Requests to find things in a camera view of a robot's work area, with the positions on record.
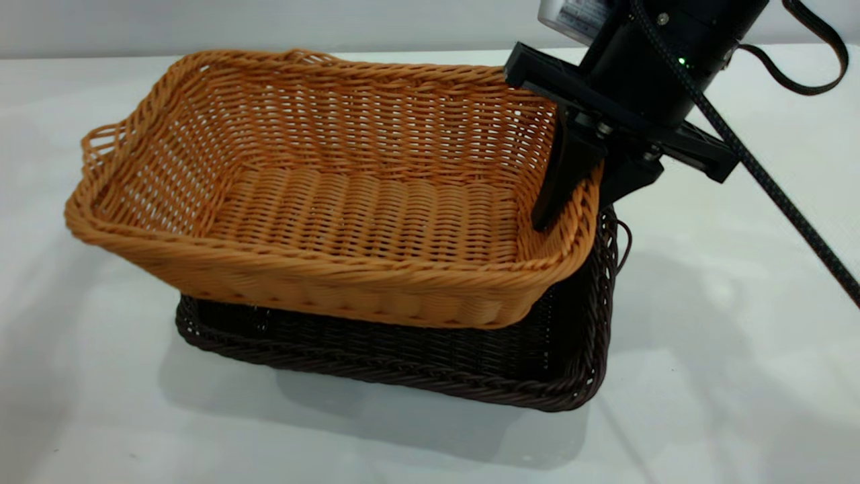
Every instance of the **orange wicker basket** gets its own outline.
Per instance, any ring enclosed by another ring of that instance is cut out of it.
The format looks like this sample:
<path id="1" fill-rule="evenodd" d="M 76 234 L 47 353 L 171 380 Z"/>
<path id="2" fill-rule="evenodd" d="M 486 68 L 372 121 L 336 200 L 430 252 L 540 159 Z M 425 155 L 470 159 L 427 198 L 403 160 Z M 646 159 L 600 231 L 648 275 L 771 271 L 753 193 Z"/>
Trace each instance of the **orange wicker basket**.
<path id="1" fill-rule="evenodd" d="M 66 223 L 198 298 L 499 328 L 592 248 L 601 168 L 531 229 L 555 108 L 500 67 L 197 53 L 84 138 Z"/>

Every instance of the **dark brown wicker basket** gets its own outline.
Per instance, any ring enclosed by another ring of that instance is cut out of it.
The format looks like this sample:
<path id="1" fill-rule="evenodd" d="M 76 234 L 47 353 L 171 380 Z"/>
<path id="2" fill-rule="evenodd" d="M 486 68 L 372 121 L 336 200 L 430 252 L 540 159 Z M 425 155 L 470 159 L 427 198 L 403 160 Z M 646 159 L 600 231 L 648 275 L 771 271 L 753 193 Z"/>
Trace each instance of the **dark brown wicker basket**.
<path id="1" fill-rule="evenodd" d="M 582 269 L 550 288 L 524 320 L 500 330 L 392 326 L 186 295 L 176 325 L 202 350 L 277 369 L 545 412 L 574 410 L 597 393 L 605 376 L 612 290 L 621 265 L 618 223 L 605 210 Z"/>

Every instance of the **white table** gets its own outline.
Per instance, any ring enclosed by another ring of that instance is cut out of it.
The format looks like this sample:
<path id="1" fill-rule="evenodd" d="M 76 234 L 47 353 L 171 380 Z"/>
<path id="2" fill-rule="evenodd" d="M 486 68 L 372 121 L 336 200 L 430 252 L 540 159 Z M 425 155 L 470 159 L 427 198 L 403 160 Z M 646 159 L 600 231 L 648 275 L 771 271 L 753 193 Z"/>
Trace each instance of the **white table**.
<path id="1" fill-rule="evenodd" d="M 826 47 L 769 50 L 810 83 L 836 71 Z M 501 64 L 507 52 L 346 57 Z M 667 160 L 656 186 L 617 205 L 636 243 L 609 375 L 577 412 L 186 345 L 177 292 L 77 242 L 62 217 L 79 139 L 129 114 L 174 60 L 0 62 L 0 482 L 860 481 L 860 312 L 743 169 L 721 186 Z M 709 94 L 860 273 L 857 68 L 804 98 L 739 53 Z"/>

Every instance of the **white wall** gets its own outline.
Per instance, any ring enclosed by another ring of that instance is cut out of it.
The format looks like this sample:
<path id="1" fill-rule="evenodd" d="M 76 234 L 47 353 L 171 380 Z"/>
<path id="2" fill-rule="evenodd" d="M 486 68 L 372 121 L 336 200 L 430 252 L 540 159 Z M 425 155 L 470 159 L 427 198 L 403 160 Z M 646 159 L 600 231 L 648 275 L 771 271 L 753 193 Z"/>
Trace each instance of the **white wall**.
<path id="1" fill-rule="evenodd" d="M 806 0 L 850 42 L 858 0 Z M 330 52 L 538 47 L 573 41 L 536 20 L 538 0 L 0 0 L 0 58 L 152 55 L 208 48 Z M 815 41 L 771 0 L 757 43 Z"/>

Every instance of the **woven rattan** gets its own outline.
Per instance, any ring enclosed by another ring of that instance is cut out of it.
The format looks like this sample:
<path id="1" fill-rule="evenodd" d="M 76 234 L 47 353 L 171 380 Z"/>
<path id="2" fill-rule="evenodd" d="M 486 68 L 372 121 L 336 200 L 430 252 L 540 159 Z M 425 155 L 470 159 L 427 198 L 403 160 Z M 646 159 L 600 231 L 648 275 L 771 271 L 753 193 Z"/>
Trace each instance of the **woven rattan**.
<path id="1" fill-rule="evenodd" d="M 83 140 L 67 225 L 199 298 L 499 328 L 593 243 L 600 168 L 530 227 L 554 109 L 499 67 L 197 53 Z"/>
<path id="2" fill-rule="evenodd" d="M 379 325 L 190 296 L 182 296 L 176 324 L 188 343 L 245 362 L 573 410 L 595 395 L 606 372 L 616 228 L 605 213 L 582 269 L 552 286 L 524 320 L 497 331 Z"/>

